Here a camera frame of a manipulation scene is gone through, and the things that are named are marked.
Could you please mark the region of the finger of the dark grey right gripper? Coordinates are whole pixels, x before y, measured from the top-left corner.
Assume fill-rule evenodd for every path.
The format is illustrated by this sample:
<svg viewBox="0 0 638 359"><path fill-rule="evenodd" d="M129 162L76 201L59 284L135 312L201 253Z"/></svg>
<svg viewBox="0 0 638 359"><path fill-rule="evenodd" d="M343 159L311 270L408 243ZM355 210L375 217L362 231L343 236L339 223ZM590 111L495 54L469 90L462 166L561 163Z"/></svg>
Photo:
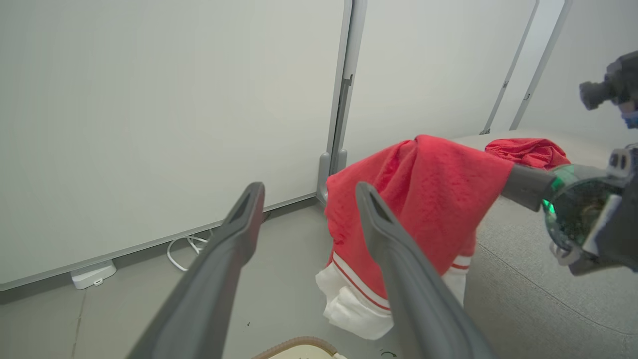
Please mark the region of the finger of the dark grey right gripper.
<svg viewBox="0 0 638 359"><path fill-rule="evenodd" d="M356 196L365 245L381 270L405 357L494 358L485 336L376 189L359 182Z"/></svg>

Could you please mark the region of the gripper with green band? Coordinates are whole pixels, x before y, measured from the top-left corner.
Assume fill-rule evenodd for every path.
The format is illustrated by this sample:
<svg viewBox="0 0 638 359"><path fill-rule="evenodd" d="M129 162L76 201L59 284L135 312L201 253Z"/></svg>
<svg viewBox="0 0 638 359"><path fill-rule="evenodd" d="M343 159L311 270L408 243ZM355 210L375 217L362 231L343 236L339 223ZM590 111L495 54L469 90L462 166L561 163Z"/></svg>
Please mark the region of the gripper with green band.
<svg viewBox="0 0 638 359"><path fill-rule="evenodd" d="M551 252L572 275L637 271L636 144L613 150L605 170L515 164L500 195L536 213L542 205Z"/></svg>

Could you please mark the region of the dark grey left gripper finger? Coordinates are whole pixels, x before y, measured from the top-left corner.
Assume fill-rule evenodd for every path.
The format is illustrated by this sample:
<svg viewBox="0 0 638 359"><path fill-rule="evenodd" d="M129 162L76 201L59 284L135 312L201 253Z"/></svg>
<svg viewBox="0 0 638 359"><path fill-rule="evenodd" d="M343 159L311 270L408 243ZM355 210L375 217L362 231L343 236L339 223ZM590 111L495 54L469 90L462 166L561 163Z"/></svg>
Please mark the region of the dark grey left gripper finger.
<svg viewBox="0 0 638 359"><path fill-rule="evenodd" d="M220 359L241 270L257 248L265 186L252 182L194 260L128 355L131 359Z"/></svg>

